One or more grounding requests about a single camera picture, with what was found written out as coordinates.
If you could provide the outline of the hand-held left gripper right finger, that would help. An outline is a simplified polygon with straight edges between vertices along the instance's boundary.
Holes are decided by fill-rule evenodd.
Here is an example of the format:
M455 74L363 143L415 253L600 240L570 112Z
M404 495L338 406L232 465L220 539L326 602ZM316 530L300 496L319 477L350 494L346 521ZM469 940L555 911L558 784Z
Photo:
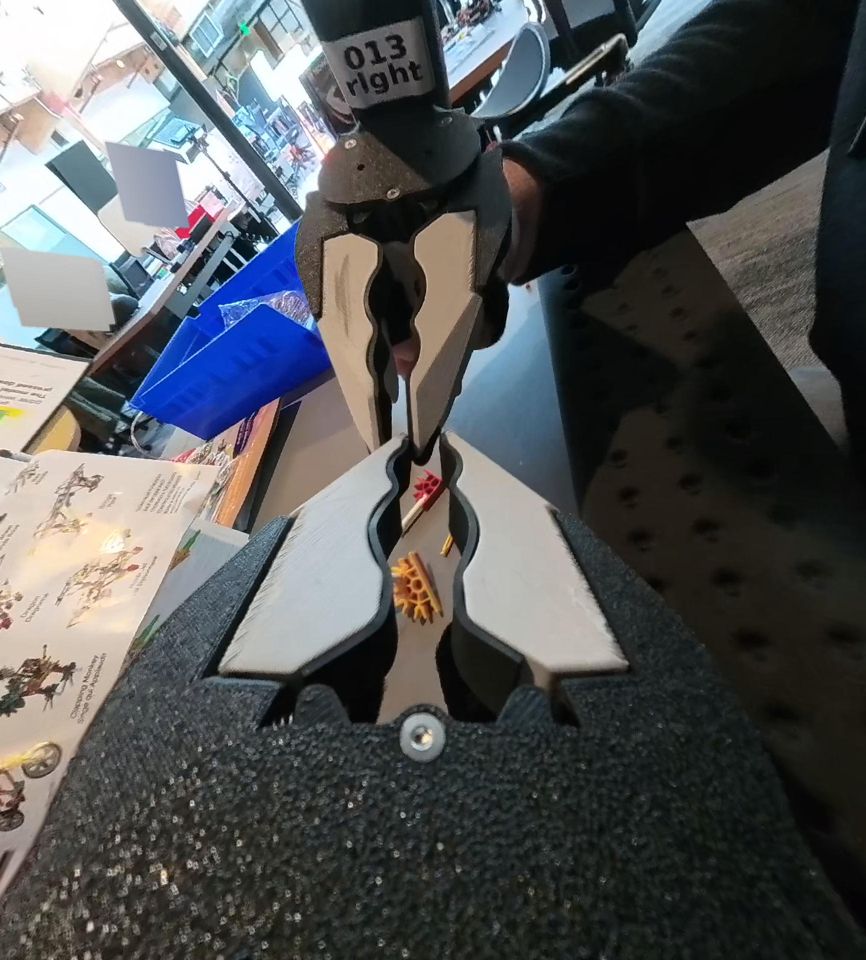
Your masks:
M625 657L544 497L453 431L440 437L459 552L454 636L541 679L626 673Z

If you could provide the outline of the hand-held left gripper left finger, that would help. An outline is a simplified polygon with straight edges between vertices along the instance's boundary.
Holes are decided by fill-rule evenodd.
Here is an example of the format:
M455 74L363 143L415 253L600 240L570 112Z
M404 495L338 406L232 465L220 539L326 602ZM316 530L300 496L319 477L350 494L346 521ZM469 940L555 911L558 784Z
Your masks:
M385 626L412 452L408 435L395 434L291 513L223 652L221 676L307 677Z

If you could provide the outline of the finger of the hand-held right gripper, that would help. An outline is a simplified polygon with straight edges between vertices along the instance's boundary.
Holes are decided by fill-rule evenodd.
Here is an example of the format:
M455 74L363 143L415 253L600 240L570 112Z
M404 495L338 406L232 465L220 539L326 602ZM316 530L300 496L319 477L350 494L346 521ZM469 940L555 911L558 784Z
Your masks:
M368 302L382 262L381 247L364 236L344 234L323 245L320 335L354 426L371 452L391 439L394 402L391 344Z
M472 349L483 312L475 288L476 214L446 212L415 236L414 258L425 291L413 329L418 354L409 376L410 439L428 458Z

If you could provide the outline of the red connector with white rod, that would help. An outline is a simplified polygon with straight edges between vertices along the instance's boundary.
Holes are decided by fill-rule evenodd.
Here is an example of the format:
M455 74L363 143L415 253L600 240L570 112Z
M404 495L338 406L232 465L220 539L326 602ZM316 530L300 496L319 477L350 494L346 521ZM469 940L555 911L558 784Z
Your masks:
M445 482L438 475L425 468L423 475L415 480L413 486L414 506L402 519L402 534L411 531L415 524L437 503L447 489Z

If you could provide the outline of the person's right forearm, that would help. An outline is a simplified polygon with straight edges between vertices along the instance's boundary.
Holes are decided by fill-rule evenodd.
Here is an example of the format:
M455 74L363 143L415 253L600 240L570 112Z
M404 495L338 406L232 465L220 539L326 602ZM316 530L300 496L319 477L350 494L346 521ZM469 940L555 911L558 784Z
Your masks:
M828 145L858 2L713 2L613 85L501 145L544 186L531 281L620 262Z

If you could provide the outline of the person's right hand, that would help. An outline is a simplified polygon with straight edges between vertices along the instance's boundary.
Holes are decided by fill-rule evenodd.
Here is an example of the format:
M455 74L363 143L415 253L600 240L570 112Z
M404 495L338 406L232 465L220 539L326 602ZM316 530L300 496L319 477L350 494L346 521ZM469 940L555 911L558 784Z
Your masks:
M542 214L544 186L512 158L505 157L502 167L511 200L511 241L500 275L504 282L519 286L528 279Z

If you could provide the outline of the clear plastic bag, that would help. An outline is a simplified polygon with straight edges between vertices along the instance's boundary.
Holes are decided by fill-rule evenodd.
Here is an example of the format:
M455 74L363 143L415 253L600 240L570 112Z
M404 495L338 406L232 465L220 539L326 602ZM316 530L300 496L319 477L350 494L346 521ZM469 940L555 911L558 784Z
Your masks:
M259 309L270 309L307 330L316 325L306 295L285 289L220 305L224 328L231 329Z

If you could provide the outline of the dark printed box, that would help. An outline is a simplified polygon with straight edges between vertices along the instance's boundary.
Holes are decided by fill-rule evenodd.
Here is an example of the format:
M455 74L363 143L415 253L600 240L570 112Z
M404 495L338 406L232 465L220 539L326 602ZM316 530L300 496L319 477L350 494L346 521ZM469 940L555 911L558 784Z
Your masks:
M309 98L333 138L351 132L357 120L320 48L300 75Z

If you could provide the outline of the blue plastic bin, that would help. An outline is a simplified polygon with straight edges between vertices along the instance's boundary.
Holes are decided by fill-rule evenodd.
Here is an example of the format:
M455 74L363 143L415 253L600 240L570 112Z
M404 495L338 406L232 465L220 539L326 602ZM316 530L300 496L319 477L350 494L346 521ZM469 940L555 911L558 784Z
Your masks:
M273 292L303 293L298 224L277 237L185 318L131 400L137 411L204 440L330 371L316 326L259 309L230 329L220 306Z

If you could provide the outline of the black office chair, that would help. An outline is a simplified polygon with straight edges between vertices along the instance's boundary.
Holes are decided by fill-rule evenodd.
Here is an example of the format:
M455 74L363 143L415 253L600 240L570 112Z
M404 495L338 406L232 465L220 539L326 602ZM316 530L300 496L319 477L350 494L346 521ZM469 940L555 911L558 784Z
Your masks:
M651 2L532 2L536 17L511 43L484 102L474 111L505 137L522 132L587 86L615 82L652 13Z

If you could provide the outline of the orange printed toy box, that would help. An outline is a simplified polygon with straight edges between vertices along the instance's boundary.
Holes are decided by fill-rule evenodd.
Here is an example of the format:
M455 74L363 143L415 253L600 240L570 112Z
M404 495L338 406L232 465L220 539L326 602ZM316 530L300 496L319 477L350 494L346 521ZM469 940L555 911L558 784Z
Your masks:
M276 399L214 438L202 440L195 446L187 444L172 458L179 463L219 469L200 512L206 521L236 528L277 425L280 406L280 399Z

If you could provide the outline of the wooden office desk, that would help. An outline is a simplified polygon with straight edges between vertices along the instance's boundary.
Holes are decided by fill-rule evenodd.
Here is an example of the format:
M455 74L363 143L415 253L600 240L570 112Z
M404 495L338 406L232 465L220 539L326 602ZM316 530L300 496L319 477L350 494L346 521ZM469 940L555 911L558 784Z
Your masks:
M177 269L152 283L131 319L99 350L87 371L89 376L95 378L135 344L142 345L147 329L165 314L180 320L187 316L223 259L232 252L239 236L232 218L243 208L242 204L235 204L224 209L180 260Z

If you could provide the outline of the black metal pole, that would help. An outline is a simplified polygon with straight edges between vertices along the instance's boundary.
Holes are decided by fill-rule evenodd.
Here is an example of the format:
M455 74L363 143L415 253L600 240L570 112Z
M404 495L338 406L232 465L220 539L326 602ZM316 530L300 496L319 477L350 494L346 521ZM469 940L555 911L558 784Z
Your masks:
M205 117L222 134L231 149L258 179L259 183L273 198L275 205L290 223L302 216L302 208L284 186L269 164L247 140L227 114L223 104L216 99L204 82L197 76L186 58L184 51L170 42L164 32L153 22L141 4L137 1L114 1L119 12L129 24L137 30L144 42L159 54L164 66L176 78L179 85L189 94Z

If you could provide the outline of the printed instruction sheet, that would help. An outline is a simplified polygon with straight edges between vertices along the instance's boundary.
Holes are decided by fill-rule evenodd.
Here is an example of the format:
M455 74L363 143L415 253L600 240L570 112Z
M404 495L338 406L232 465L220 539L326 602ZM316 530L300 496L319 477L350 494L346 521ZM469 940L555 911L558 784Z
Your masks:
M39 830L218 473L0 454L0 850Z

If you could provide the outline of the black monitor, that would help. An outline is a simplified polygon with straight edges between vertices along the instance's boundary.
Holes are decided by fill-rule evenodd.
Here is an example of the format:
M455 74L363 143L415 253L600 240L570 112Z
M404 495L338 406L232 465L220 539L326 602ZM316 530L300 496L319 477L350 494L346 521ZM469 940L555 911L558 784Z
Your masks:
M60 151L46 167L93 213L118 196L114 177L86 141L80 140Z

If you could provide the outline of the white printed leaflet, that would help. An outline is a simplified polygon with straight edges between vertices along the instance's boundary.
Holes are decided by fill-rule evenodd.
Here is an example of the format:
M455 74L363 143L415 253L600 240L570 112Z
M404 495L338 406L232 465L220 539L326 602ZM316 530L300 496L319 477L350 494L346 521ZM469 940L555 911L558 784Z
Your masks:
M0 343L0 451L25 452L88 370L85 359Z

